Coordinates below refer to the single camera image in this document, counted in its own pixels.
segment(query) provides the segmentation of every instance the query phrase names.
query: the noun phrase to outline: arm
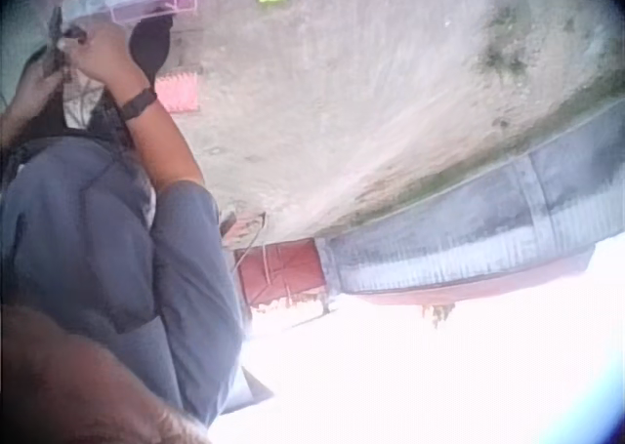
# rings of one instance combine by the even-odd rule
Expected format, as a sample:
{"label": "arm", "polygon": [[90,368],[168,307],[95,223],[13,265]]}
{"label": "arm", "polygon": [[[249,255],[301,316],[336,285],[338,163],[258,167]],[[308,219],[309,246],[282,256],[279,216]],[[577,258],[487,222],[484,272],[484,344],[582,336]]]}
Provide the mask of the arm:
{"label": "arm", "polygon": [[[84,45],[69,39],[63,41],[62,48],[72,64],[104,83],[119,107],[149,88],[149,81],[128,52],[121,27],[106,23],[86,30],[88,39]],[[174,182],[204,184],[185,138],[160,101],[126,125],[156,192]]]}
{"label": "arm", "polygon": [[44,77],[43,60],[35,61],[24,69],[16,95],[0,115],[1,151],[13,145],[23,127],[41,112],[62,80],[60,71]]}
{"label": "arm", "polygon": [[11,147],[24,124],[25,121],[18,117],[10,106],[0,115],[0,151]]}

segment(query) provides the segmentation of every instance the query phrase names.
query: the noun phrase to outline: black watch strap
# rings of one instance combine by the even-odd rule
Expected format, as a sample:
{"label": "black watch strap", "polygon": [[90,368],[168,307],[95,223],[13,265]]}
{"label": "black watch strap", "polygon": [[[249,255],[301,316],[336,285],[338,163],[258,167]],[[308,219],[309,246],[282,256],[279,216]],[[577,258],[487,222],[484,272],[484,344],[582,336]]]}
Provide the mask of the black watch strap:
{"label": "black watch strap", "polygon": [[121,108],[121,118],[127,122],[139,117],[146,108],[157,100],[156,93],[151,88],[145,88]]}

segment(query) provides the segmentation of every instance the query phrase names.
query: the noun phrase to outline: forearm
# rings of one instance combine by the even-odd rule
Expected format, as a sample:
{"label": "forearm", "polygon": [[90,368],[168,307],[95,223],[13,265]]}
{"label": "forearm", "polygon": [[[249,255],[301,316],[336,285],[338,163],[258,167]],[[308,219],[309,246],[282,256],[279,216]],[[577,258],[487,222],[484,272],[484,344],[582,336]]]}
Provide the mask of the forearm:
{"label": "forearm", "polygon": [[[148,88],[149,82],[134,65],[107,87],[117,105],[122,107]],[[202,173],[185,138],[160,101],[155,101],[139,117],[126,122],[126,125],[157,192],[178,181],[204,184]]]}
{"label": "forearm", "polygon": [[0,115],[0,150],[9,148],[15,142],[25,123],[10,106]]}

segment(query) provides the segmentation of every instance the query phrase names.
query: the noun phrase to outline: sky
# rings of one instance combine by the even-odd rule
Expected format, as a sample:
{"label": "sky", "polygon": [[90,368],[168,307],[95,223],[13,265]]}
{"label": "sky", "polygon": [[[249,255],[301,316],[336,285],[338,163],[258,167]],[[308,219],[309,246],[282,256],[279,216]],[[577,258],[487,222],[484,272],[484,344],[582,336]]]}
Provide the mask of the sky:
{"label": "sky", "polygon": [[625,234],[579,276],[458,303],[343,299],[256,339],[243,364],[275,398],[219,417],[213,442],[591,443],[623,412]]}

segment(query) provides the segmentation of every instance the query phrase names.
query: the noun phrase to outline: gray shirt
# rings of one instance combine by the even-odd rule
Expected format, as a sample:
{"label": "gray shirt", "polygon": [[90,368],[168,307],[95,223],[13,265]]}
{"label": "gray shirt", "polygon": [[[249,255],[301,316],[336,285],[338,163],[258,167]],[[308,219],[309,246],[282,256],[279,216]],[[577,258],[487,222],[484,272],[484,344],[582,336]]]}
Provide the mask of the gray shirt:
{"label": "gray shirt", "polygon": [[166,188],[155,209],[150,194],[132,153],[53,140],[2,196],[3,302],[102,343],[156,395],[210,424],[242,343],[217,207],[193,182]]}

